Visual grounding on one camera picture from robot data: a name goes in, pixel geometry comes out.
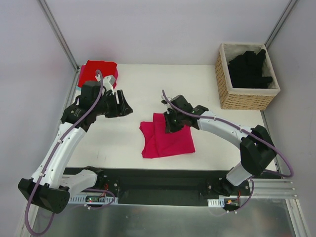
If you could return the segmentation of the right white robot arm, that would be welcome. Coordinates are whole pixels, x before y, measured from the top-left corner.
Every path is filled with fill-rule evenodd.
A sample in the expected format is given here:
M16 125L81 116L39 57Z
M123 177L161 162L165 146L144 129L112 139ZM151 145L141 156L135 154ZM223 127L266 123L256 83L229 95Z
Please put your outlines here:
M246 127L245 132L237 128L237 124L227 124L222 118L201 105L185 110L183 113L168 108L163 113L165 132L175 133L185 126L210 132L235 145L240 151L240 162L220 180L211 186L218 195L230 196L240 189L240 184L253 177L260 176L276 157L277 153L268 146L273 145L267 130L257 125L255 128Z

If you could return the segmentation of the magenta t shirt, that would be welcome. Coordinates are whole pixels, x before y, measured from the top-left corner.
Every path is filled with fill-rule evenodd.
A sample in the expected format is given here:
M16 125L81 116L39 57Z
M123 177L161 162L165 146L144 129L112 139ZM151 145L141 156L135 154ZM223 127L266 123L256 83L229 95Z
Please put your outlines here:
M162 158L194 153L195 146L191 129L187 126L175 133L165 133L163 114L154 113L153 120L140 122L139 129L144 135L143 158Z

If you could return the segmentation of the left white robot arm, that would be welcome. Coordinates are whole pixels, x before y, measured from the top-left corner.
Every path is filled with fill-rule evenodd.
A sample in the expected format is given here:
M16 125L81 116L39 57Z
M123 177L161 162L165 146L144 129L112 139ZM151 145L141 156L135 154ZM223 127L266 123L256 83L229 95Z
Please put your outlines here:
M86 166L70 178L62 176L75 148L98 116L112 119L132 112L122 90L99 93L98 86L83 90L64 110L57 135L40 166L31 178L22 178L18 183L27 207L35 205L58 214L82 191L108 192L105 173L100 168Z

